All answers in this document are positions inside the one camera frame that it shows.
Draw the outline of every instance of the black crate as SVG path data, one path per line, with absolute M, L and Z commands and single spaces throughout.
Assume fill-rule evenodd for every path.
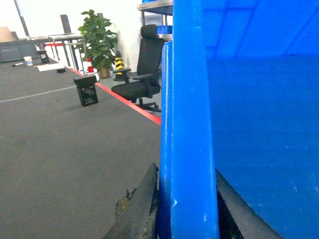
M 81 105 L 89 106 L 98 103 L 98 96 L 96 95 L 95 83 L 96 76 L 83 76 L 75 78 L 74 83 L 79 93 Z

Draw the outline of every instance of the yellow and black cone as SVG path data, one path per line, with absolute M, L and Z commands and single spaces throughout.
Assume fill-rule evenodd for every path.
M 122 55 L 119 51 L 116 51 L 115 54 L 115 70 L 124 69 L 124 63 L 122 60 Z M 124 81 L 122 73 L 116 73 L 113 81 Z

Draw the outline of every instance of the office chair armrest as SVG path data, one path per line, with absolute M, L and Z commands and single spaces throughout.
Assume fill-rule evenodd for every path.
M 140 75 L 140 76 L 134 76 L 133 80 L 142 80 L 142 79 L 147 79 L 151 77 L 153 74 L 145 74 L 145 75 Z
M 113 73 L 126 73 L 128 71 L 131 71 L 130 68 L 124 68 L 124 69 L 120 69 L 120 70 L 115 70 L 113 71 Z

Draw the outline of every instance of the red floor line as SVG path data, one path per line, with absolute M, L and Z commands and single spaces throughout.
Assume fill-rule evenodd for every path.
M 146 112 L 145 110 L 142 110 L 140 107 L 134 105 L 132 102 L 124 99 L 123 97 L 119 96 L 118 94 L 112 92 L 110 89 L 106 88 L 105 86 L 101 85 L 100 83 L 95 83 L 95 85 L 97 85 L 98 87 L 100 87 L 101 89 L 103 89 L 104 91 L 106 91 L 107 93 L 109 93 L 110 95 L 112 95 L 113 97 L 118 99 L 119 101 L 123 102 L 125 105 L 131 107 L 132 109 L 136 110 L 137 112 L 141 113 L 145 117 L 149 118 L 150 120 L 152 120 L 155 123 L 157 123 L 158 125 L 160 125 L 160 117 L 153 116 L 152 114 Z

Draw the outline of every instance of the cup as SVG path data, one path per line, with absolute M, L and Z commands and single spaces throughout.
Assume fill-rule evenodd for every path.
M 31 56 L 25 56 L 24 57 L 24 61 L 25 61 L 27 66 L 33 66 L 32 57 Z

